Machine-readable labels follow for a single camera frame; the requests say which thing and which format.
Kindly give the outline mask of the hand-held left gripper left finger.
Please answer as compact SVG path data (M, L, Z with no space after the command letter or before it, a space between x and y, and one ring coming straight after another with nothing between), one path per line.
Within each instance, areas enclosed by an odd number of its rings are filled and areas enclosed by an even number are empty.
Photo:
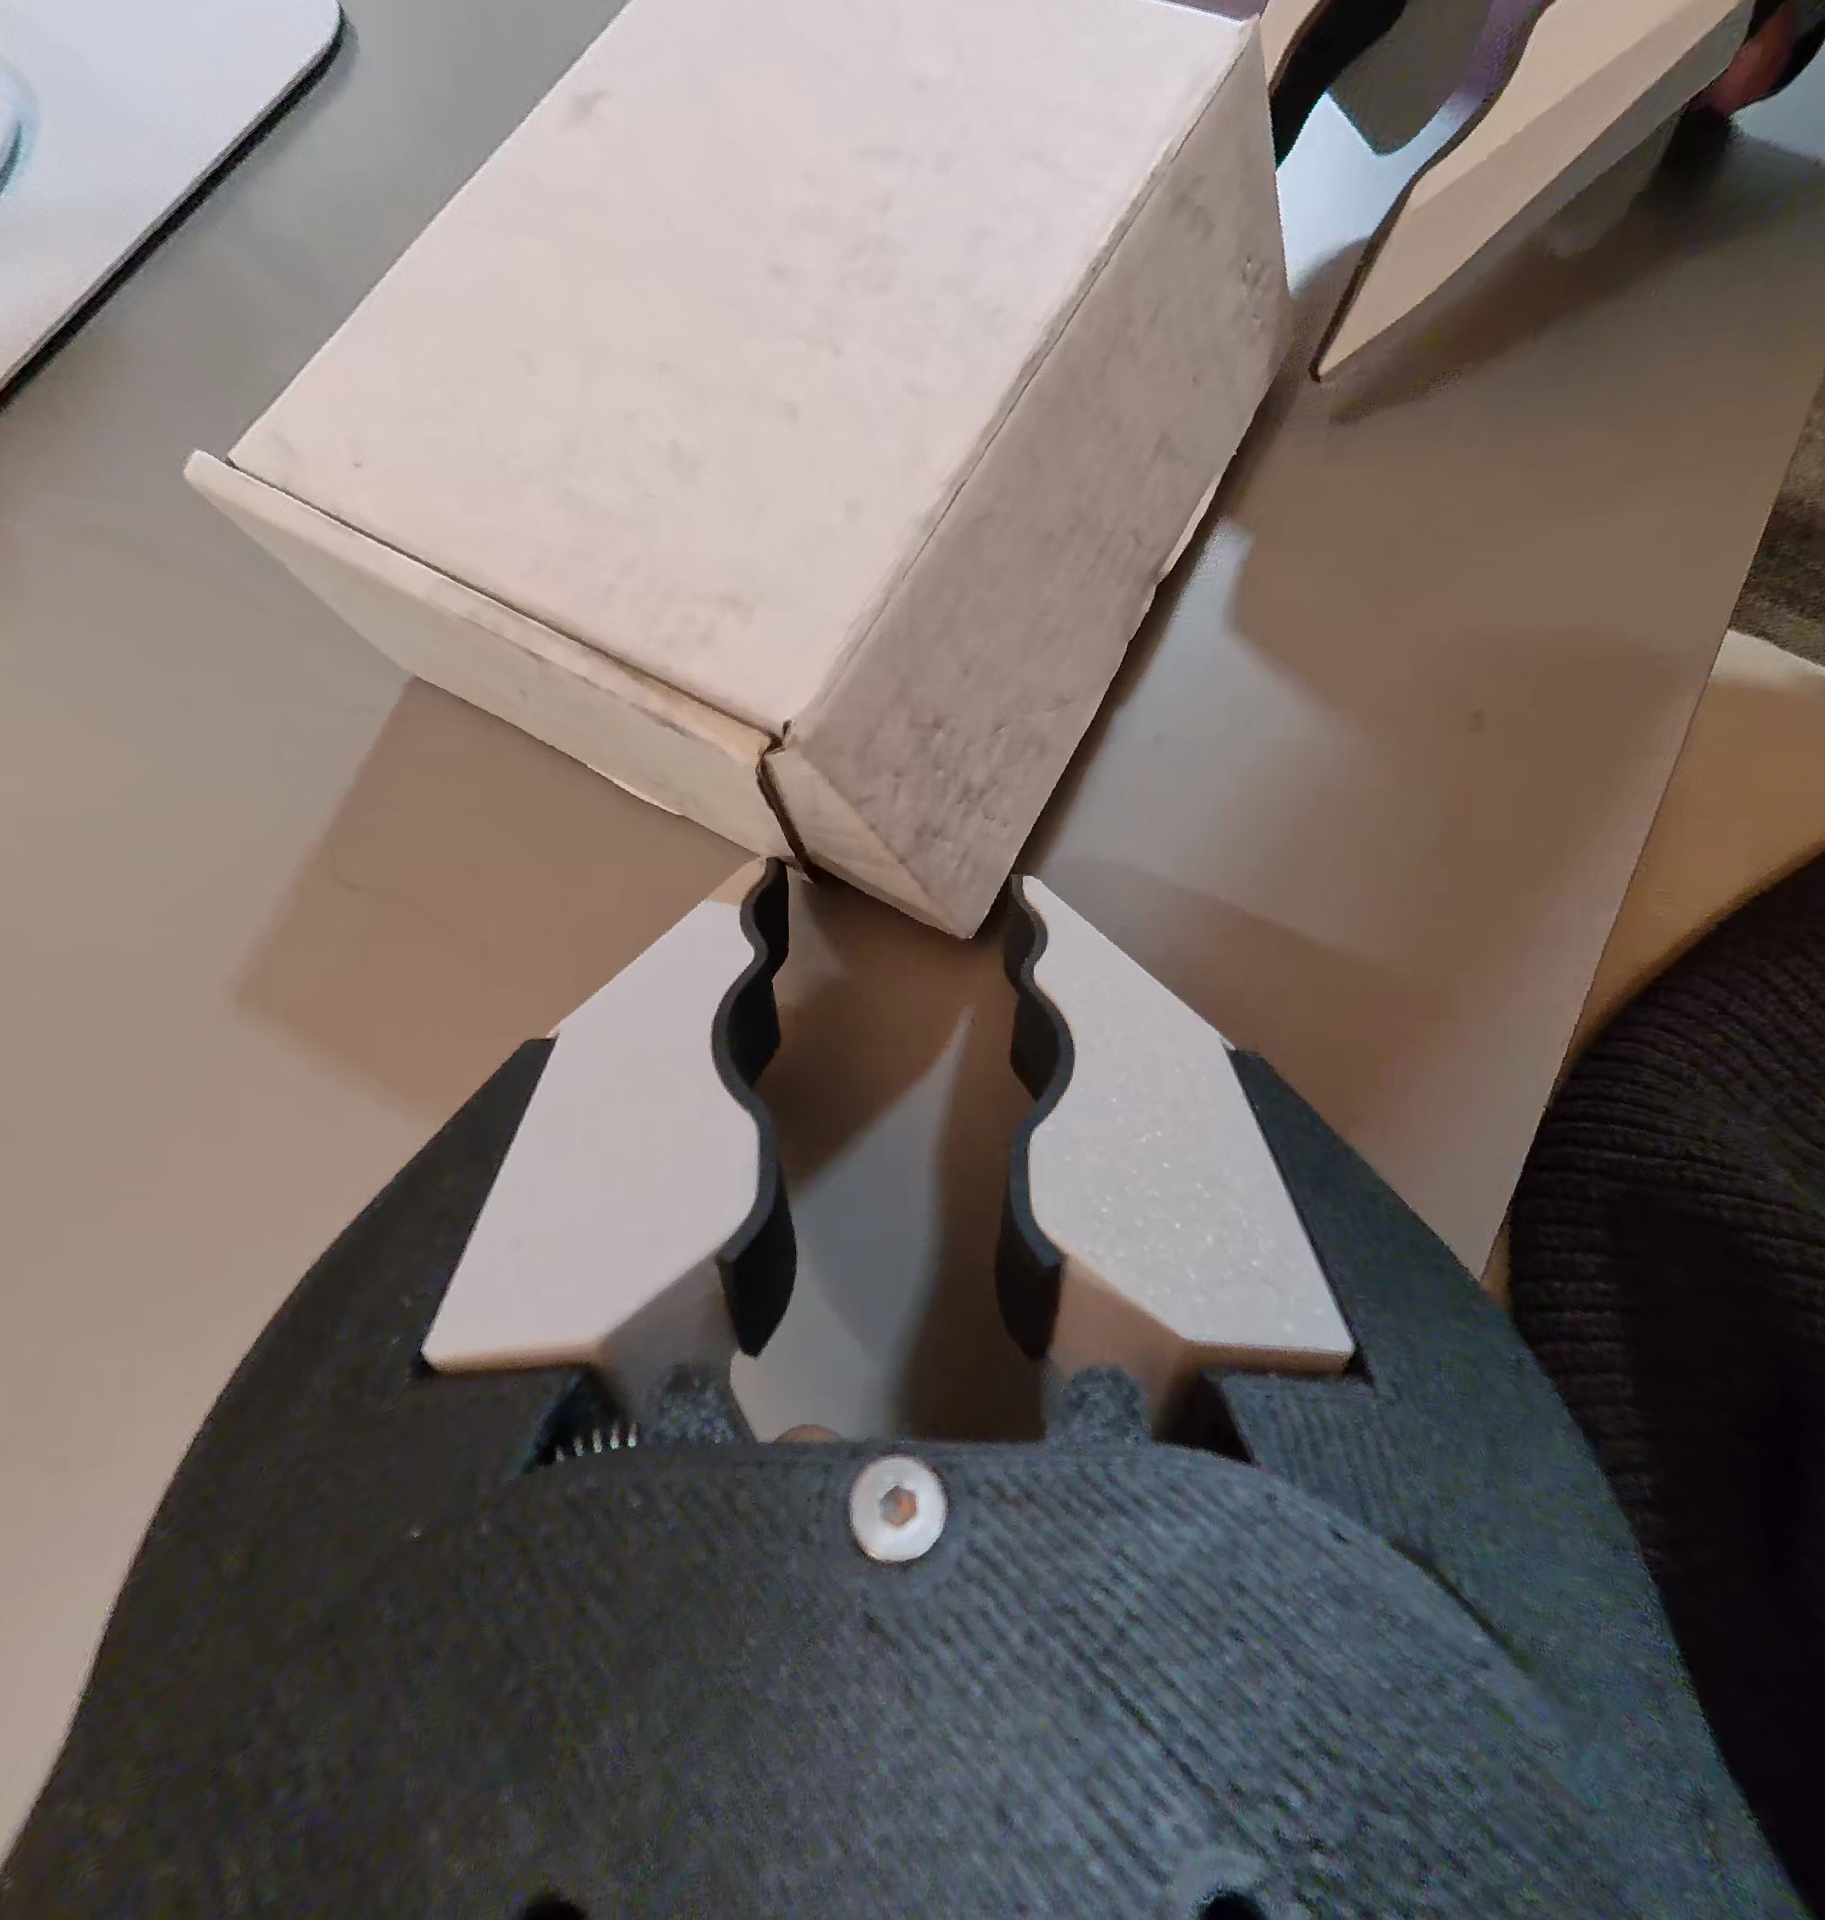
M756 859L550 1033L422 1357L440 1373L729 1367L797 1275L775 1127L787 868Z

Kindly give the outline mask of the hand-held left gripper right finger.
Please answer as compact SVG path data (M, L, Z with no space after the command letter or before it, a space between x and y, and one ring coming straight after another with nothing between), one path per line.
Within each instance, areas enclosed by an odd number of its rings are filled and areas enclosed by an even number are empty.
M1068 1387L1115 1369L1158 1427L1206 1373L1357 1358L1236 1047L1039 877L1011 880L1011 1139L996 1302Z

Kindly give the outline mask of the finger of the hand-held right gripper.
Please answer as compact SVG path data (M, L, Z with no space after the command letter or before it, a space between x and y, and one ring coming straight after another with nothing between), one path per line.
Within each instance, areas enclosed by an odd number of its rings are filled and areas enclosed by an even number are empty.
M1267 2L1274 159L1321 102L1372 153L1401 151L1454 101L1493 91L1527 22L1527 2Z
M1498 66L1379 219L1310 361L1330 386L1631 157L1731 64L1752 3L1555 2L1486 30Z

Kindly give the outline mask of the white cardboard mailer box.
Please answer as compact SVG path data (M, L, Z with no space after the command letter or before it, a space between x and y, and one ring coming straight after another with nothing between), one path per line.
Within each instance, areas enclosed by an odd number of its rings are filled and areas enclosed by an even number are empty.
M184 475L407 674L969 938L1286 316L1256 22L638 2Z

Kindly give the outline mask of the grey desk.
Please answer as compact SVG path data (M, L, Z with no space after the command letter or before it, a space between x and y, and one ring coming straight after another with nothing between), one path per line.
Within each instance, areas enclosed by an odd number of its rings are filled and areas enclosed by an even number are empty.
M740 863L405 683L184 482L611 3L348 3L0 416L0 1858L300 1275ZM1025 865L1468 1262L1825 367L1825 58L1578 256L1274 388Z

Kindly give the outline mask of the person's right hand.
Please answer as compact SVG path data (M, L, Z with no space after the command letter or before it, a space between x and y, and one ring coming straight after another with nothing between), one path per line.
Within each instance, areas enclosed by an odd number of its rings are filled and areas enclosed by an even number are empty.
M1754 2L1740 51L1694 98L1694 114L1729 120L1801 77L1825 44L1825 2Z

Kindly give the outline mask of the white document stand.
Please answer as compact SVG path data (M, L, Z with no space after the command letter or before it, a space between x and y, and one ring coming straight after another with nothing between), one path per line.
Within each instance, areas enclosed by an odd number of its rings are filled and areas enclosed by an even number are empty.
M342 32L334 2L0 2L0 400Z

